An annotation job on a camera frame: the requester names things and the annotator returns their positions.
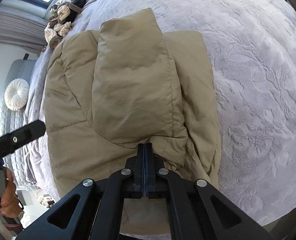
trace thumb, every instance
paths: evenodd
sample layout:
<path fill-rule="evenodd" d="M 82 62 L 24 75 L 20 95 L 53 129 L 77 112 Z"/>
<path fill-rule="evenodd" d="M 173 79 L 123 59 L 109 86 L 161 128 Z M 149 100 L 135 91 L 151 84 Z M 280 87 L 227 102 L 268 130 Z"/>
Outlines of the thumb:
<path fill-rule="evenodd" d="M 7 171 L 7 172 L 6 172 L 6 174 L 7 174 L 7 179 L 8 179 L 9 181 L 11 181 L 11 182 L 14 182 L 14 176 L 13 176 L 11 170 L 8 169 L 8 168 L 6 168 L 6 171 Z"/>

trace folded khaki jacket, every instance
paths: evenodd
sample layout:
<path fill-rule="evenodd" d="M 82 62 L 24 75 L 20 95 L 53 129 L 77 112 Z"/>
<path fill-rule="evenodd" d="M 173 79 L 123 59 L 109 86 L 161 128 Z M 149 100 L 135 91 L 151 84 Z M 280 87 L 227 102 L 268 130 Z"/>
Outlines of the folded khaki jacket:
<path fill-rule="evenodd" d="M 60 43 L 44 108 L 61 197 L 85 178 L 98 181 L 124 168 L 145 142 L 166 168 L 219 187 L 216 99 L 202 35 L 161 33 L 150 8 Z M 165 201 L 126 199 L 120 232 L 169 233 Z"/>

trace lavender blanket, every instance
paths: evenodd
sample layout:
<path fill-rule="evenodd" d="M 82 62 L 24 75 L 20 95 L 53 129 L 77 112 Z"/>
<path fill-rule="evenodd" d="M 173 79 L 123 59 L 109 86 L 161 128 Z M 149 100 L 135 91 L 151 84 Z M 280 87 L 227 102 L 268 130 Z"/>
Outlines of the lavender blanket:
<path fill-rule="evenodd" d="M 151 7 L 163 32 L 207 45 L 222 138 L 221 192 L 261 225 L 296 207 L 296 13 L 284 0 L 88 0 L 68 34 Z M 25 121 L 44 120 L 51 50 L 36 63 Z M 47 136 L 25 148 L 26 172 L 56 192 Z"/>

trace silver pivot bolt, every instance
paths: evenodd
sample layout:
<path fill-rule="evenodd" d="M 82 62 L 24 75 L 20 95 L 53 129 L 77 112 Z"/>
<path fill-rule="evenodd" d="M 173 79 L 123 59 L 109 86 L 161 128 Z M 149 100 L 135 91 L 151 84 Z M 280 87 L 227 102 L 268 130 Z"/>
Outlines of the silver pivot bolt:
<path fill-rule="evenodd" d="M 85 179 L 82 183 L 85 187 L 90 187 L 94 182 L 92 179 Z"/>
<path fill-rule="evenodd" d="M 199 187 L 205 187 L 207 185 L 207 182 L 204 179 L 198 179 L 197 180 L 197 185 Z"/>
<path fill-rule="evenodd" d="M 167 175 L 168 173 L 169 173 L 169 170 L 166 168 L 161 168 L 159 170 L 159 174 L 161 174 L 161 175 Z"/>
<path fill-rule="evenodd" d="M 131 170 L 130 169 L 123 169 L 122 171 L 121 171 L 121 174 L 122 175 L 130 175 L 130 173 L 131 173 Z"/>

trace pillow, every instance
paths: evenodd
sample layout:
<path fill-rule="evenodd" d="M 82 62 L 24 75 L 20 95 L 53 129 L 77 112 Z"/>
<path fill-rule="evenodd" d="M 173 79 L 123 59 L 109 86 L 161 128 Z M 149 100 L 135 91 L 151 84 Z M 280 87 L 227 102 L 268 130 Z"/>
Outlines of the pillow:
<path fill-rule="evenodd" d="M 10 82 L 5 91 L 6 106 L 13 111 L 23 108 L 28 100 L 29 84 L 26 80 L 17 78 Z"/>

